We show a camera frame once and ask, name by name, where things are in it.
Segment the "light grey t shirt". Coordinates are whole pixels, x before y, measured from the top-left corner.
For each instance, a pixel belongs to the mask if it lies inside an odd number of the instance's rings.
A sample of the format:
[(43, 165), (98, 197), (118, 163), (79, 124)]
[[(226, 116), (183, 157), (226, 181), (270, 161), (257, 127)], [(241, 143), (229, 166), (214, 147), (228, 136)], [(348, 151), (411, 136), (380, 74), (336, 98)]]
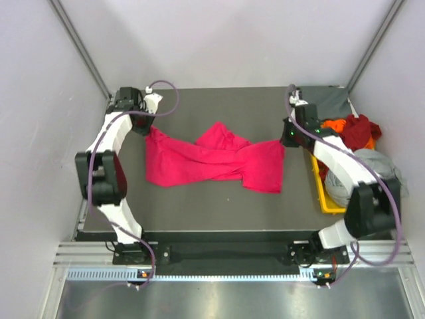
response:
[[(389, 157), (376, 150), (366, 148), (356, 150), (354, 154), (383, 179), (397, 178), (400, 182), (400, 196), (409, 196), (406, 180), (402, 177), (400, 170), (394, 165)], [(330, 196), (338, 206), (344, 208), (348, 206), (351, 195), (333, 172), (328, 171), (325, 177), (324, 186), (328, 196)]]

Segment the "pink t shirt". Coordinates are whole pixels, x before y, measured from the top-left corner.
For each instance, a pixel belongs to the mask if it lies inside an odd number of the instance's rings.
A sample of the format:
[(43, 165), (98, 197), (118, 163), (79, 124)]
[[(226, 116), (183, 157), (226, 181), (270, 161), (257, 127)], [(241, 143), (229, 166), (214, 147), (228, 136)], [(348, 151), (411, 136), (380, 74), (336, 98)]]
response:
[(195, 142), (172, 138), (152, 128), (145, 138), (145, 178), (161, 187), (202, 181), (240, 181), (260, 193), (282, 190), (285, 149), (279, 140), (252, 143), (223, 123)]

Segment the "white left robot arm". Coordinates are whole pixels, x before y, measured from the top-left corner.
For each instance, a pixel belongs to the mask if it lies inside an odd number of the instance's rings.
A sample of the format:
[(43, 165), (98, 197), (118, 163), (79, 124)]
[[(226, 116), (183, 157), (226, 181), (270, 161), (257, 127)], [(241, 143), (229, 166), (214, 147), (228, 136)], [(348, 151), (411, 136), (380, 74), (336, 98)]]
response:
[(115, 265), (146, 265), (151, 249), (143, 243), (143, 227), (135, 220), (126, 196), (128, 183), (118, 158), (126, 136), (148, 135), (163, 97), (147, 87), (121, 87), (106, 110), (94, 142), (74, 158), (82, 196), (101, 212), (116, 232)]

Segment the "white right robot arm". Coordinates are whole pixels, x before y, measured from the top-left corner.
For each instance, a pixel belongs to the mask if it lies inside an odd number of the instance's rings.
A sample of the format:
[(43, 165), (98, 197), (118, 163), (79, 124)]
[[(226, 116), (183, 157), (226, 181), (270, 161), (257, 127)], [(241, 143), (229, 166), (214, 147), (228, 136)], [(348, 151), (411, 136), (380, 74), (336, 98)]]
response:
[(338, 134), (322, 128), (314, 104), (291, 106), (284, 120), (281, 142), (286, 147), (302, 147), (323, 162), (342, 183), (350, 199), (342, 219), (315, 232), (310, 255), (318, 263), (327, 262), (337, 247), (379, 233), (396, 231), (394, 250), (383, 263), (391, 263), (398, 254), (402, 238), (400, 220), (400, 183), (383, 179), (350, 149)]

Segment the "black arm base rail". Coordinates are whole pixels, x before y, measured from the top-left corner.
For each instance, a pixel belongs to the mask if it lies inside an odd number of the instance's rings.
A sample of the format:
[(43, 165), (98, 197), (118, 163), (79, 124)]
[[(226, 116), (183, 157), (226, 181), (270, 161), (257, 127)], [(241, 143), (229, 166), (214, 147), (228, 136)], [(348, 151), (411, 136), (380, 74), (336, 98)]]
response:
[(312, 231), (146, 232), (159, 274), (293, 274), (349, 264), (345, 247), (317, 253)]

